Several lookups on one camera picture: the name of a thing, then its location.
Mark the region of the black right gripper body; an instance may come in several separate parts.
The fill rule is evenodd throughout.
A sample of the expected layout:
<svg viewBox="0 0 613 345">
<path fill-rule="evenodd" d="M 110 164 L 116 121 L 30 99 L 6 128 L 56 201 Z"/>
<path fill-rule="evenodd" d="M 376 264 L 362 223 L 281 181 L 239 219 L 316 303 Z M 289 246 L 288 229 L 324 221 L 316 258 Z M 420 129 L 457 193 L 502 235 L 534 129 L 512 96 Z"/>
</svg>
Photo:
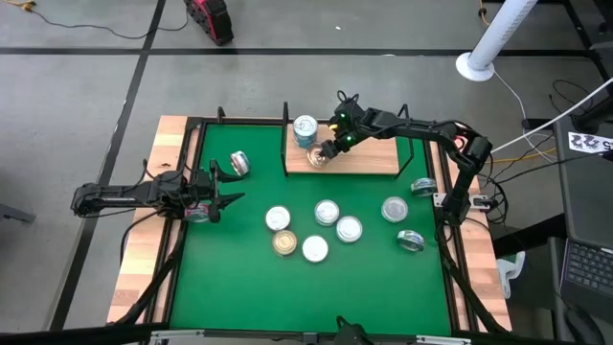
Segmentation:
<svg viewBox="0 0 613 345">
<path fill-rule="evenodd" d="M 333 144 L 339 151 L 349 151 L 353 146 L 372 136 L 372 128 L 358 120 L 337 119 L 332 123 Z"/>
</svg>

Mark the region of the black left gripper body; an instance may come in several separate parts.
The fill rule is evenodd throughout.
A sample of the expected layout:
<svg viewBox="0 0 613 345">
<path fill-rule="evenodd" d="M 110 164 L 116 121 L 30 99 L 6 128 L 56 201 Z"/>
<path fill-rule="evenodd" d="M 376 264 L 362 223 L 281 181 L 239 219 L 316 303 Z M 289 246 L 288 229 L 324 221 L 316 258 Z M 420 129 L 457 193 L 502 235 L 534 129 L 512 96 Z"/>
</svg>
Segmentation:
<svg viewBox="0 0 613 345">
<path fill-rule="evenodd" d="M 192 198 L 189 206 L 189 221 L 219 222 L 217 173 L 218 164 L 215 159 L 212 159 L 208 172 L 199 170 L 194 174 L 193 184 L 189 188 L 189 196 Z"/>
</svg>

